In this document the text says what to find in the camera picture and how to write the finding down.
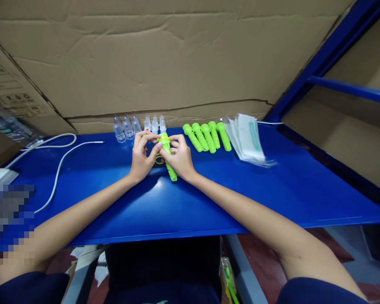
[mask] navy blue sleeve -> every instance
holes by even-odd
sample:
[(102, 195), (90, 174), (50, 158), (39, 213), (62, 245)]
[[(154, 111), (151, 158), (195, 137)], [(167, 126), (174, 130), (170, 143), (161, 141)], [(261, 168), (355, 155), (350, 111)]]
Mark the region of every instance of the navy blue sleeve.
[(67, 274), (35, 271), (0, 285), (0, 303), (60, 303), (69, 283)]
[(317, 279), (295, 278), (287, 282), (280, 292), (277, 304), (367, 304), (357, 295)]

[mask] forearm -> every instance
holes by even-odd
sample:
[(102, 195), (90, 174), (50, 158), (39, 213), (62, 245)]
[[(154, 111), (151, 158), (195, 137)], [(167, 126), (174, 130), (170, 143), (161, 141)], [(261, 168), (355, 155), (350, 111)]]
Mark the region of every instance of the forearm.
[(66, 247), (135, 184), (126, 176), (39, 225), (33, 239), (35, 262), (45, 261)]
[(333, 252), (297, 224), (199, 174), (188, 181), (272, 248), (289, 280), (295, 277), (315, 278), (366, 299)]
[(80, 201), (20, 239), (0, 261), (0, 284), (31, 271), (46, 271), (51, 258), (137, 182), (129, 176)]
[(189, 182), (279, 255), (302, 256), (325, 245), (284, 216), (199, 174)]

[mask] floor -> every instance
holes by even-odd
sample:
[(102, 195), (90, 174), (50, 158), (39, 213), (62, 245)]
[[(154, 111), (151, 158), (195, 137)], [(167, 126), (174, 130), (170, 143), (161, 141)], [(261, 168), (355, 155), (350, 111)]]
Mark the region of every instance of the floor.
[[(353, 258), (322, 228), (308, 229), (308, 231), (327, 244), (336, 257), (343, 262), (352, 261)], [(287, 282), (284, 271), (275, 253), (263, 242), (251, 234), (238, 235), (242, 248), (245, 251), (253, 272), (262, 287), (269, 304), (275, 304), (283, 285)], [(48, 269), (48, 273), (65, 272), (71, 261), (73, 249), (62, 250), (54, 259)], [(371, 285), (358, 282), (362, 292), (370, 303), (380, 303), (380, 285)], [(108, 277), (97, 288), (97, 281), (93, 279), (88, 304), (103, 303), (108, 292)]]

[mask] white cable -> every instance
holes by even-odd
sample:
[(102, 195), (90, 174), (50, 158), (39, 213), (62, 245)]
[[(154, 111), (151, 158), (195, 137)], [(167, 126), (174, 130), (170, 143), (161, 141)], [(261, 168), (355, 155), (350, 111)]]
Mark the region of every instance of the white cable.
[[(59, 137), (62, 137), (62, 136), (68, 136), (68, 135), (72, 135), (74, 137), (73, 141), (67, 145), (64, 145), (64, 146), (43, 146), (43, 147), (40, 147), (41, 145), (43, 144), (46, 144), (47, 142), (50, 142), (51, 140), (54, 140), (56, 138), (59, 138)], [(77, 140), (77, 136), (73, 133), (65, 133), (65, 134), (61, 134), (61, 135), (58, 135), (58, 136), (54, 136), (50, 139), (47, 139), (45, 141), (42, 141), (38, 144), (36, 144), (35, 146), (32, 146), (28, 149), (23, 149), (21, 151), (24, 151), (24, 153), (20, 154), (19, 156), (17, 156), (11, 163), (9, 163), (5, 168), (8, 169), (10, 168), (12, 165), (14, 165), (20, 158), (22, 158), (24, 155), (26, 155), (27, 153), (31, 152), (32, 150), (34, 149), (43, 149), (43, 148), (64, 148), (64, 147), (68, 147), (68, 146), (71, 146), (73, 145)]]
[(267, 125), (282, 125), (283, 124), (282, 122), (261, 122), (261, 121), (258, 121), (258, 123), (264, 123)]
[(51, 193), (51, 196), (49, 197), (48, 201), (45, 203), (45, 205), (43, 205), (40, 209), (38, 209), (37, 211), (34, 211), (34, 214), (40, 212), (42, 209), (44, 209), (49, 203), (50, 201), (52, 200), (52, 198), (54, 197), (54, 194), (55, 194), (55, 189), (56, 189), (56, 185), (58, 183), (58, 177), (59, 177), (59, 171), (60, 171), (60, 167), (62, 165), (62, 162), (65, 158), (66, 155), (68, 155), (70, 152), (72, 152), (74, 149), (76, 148), (79, 148), (80, 146), (83, 146), (84, 144), (102, 144), (104, 143), (103, 141), (88, 141), (88, 142), (85, 142), (85, 143), (82, 143), (82, 144), (79, 144), (77, 145), (76, 147), (73, 147), (72, 149), (70, 149), (69, 151), (67, 151), (65, 153), (65, 155), (63, 155), (62, 159), (60, 160), (59, 162), (59, 165), (58, 165), (58, 170), (56, 171), (56, 176), (55, 176), (55, 183), (54, 183), (54, 187), (52, 189), (52, 193)]
[[(72, 140), (71, 143), (69, 144), (66, 144), (66, 145), (63, 145), (63, 146), (43, 146), (41, 147), (41, 145), (43, 144), (46, 144), (47, 142), (50, 142), (56, 138), (59, 138), (59, 137), (62, 137), (62, 136), (69, 136), (69, 135), (72, 135), (74, 138)], [(64, 133), (64, 134), (60, 134), (60, 135), (57, 135), (57, 136), (54, 136), (50, 139), (47, 139), (45, 141), (42, 141), (40, 143), (37, 143), (36, 145), (28, 148), (28, 149), (23, 149), (21, 151), (24, 151), (24, 153), (20, 154), (18, 157), (16, 157), (11, 163), (9, 163), (5, 168), (8, 169), (10, 168), (12, 165), (14, 165), (20, 158), (22, 158), (24, 155), (26, 155), (27, 153), (31, 152), (32, 150), (35, 150), (35, 149), (43, 149), (43, 148), (65, 148), (65, 147), (69, 147), (71, 145), (73, 145), (77, 140), (77, 136), (73, 133)], [(34, 211), (34, 214), (37, 213), (37, 212), (40, 212), (42, 209), (44, 209), (49, 203), (50, 201), (52, 200), (52, 198), (54, 197), (54, 194), (55, 194), (55, 189), (56, 189), (56, 185), (58, 184), (58, 177), (59, 177), (59, 172), (60, 172), (60, 167), (62, 165), (62, 162), (65, 158), (66, 155), (68, 155), (70, 152), (72, 152), (74, 149), (76, 148), (79, 148), (80, 146), (84, 145), (84, 144), (102, 144), (104, 143), (103, 141), (88, 141), (88, 142), (85, 142), (85, 143), (82, 143), (82, 144), (79, 144), (77, 145), (76, 147), (73, 147), (72, 149), (70, 149), (69, 151), (67, 151), (61, 158), (60, 162), (59, 162), (59, 165), (58, 165), (58, 170), (56, 172), (56, 176), (55, 176), (55, 183), (54, 183), (54, 187), (52, 189), (52, 193), (51, 193), (51, 196), (49, 197), (48, 201), (45, 203), (45, 205), (43, 205), (40, 209), (38, 209), (37, 211)]]

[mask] pixelated area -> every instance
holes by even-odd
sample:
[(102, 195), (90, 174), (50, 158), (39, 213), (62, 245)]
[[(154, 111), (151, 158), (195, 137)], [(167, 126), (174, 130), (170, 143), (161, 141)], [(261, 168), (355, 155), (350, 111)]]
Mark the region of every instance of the pixelated area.
[[(24, 238), (33, 236), (34, 212), (24, 210), (33, 198), (34, 185), (0, 185), (0, 259), (11, 258), (19, 242), (24, 243)], [(20, 262), (28, 263), (31, 254)]]

